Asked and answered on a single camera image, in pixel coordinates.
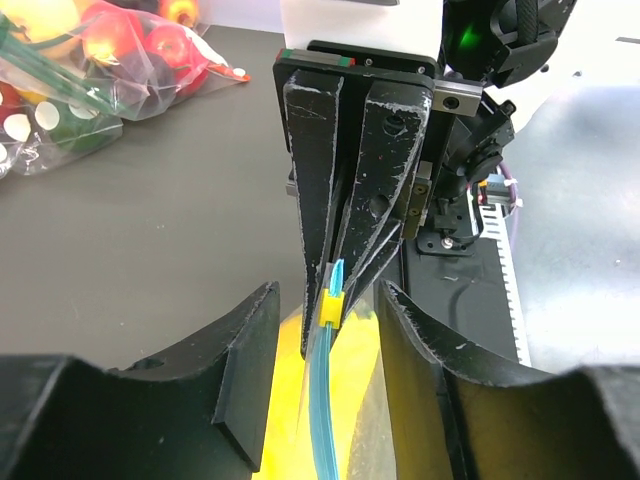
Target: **yellow connector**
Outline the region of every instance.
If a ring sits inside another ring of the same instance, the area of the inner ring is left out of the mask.
[[[334,330],[340,328],[343,306],[344,292],[340,292],[339,297],[331,297],[329,296],[329,289],[323,289],[318,311],[318,325],[324,327],[327,324],[331,324],[331,328]]]

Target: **gray floor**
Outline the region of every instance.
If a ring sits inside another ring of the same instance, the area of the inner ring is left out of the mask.
[[[108,149],[0,181],[0,351],[74,352],[122,367],[277,279],[301,301],[295,203],[271,65],[279,35],[214,28],[253,81],[127,125]],[[531,355],[557,371],[640,361],[640,90],[581,89],[509,147]]]

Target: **green led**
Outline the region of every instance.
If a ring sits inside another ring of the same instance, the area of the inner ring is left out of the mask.
[[[469,25],[460,38],[459,48],[472,50],[480,43],[480,35],[473,31],[473,24]]]

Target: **white wall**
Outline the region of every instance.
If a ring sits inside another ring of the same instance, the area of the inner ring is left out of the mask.
[[[201,0],[210,2],[207,23],[282,32],[280,0]]]

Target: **black cable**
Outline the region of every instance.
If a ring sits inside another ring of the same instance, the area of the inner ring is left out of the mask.
[[[516,0],[518,44],[531,45],[538,40],[538,0]]]

